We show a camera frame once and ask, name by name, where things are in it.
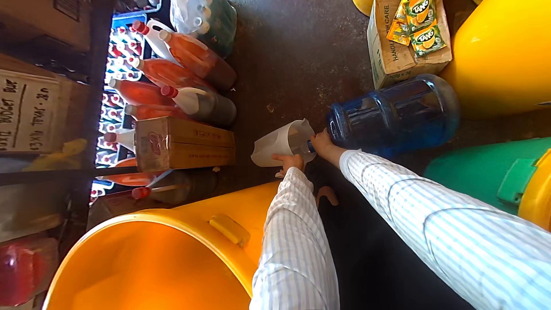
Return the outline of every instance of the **orange juice sachet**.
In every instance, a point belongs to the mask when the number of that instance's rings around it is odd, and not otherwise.
[[[442,35],[440,35],[440,29],[436,24],[436,20],[430,27],[413,34],[412,46],[415,51],[415,57],[424,56],[446,46]]]
[[[406,1],[406,17],[410,34],[430,27],[436,21],[434,0]]]
[[[406,2],[408,1],[409,0],[400,1],[400,5],[396,10],[396,14],[394,16],[394,20],[392,21],[392,25],[390,26],[390,30],[386,35],[387,39],[406,46],[409,45],[409,42],[411,40],[409,36],[409,27],[406,17]]]

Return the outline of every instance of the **yellow bin handle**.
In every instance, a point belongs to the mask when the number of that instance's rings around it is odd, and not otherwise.
[[[239,225],[236,221],[232,220],[231,217],[225,214],[217,214],[208,222],[217,231],[226,236],[227,239],[230,239],[231,242],[240,247],[244,247],[251,239],[251,234],[245,230],[243,226]]]

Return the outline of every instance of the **yellow bin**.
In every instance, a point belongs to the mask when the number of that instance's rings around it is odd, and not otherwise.
[[[453,60],[440,76],[468,119],[551,105],[549,1],[484,0],[457,31]]]
[[[99,224],[61,262],[43,309],[247,309],[278,185]]]

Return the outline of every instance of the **blue water jug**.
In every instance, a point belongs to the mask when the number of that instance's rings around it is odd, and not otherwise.
[[[459,117],[453,88],[433,74],[420,74],[334,103],[327,114],[327,130],[337,146],[392,158],[444,144],[455,133]]]

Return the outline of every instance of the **striped sleeve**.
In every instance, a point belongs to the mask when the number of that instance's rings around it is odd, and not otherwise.
[[[339,309],[337,274],[312,189],[297,168],[279,184],[249,309]]]
[[[361,151],[344,176],[404,242],[478,309],[551,307],[551,234]]]

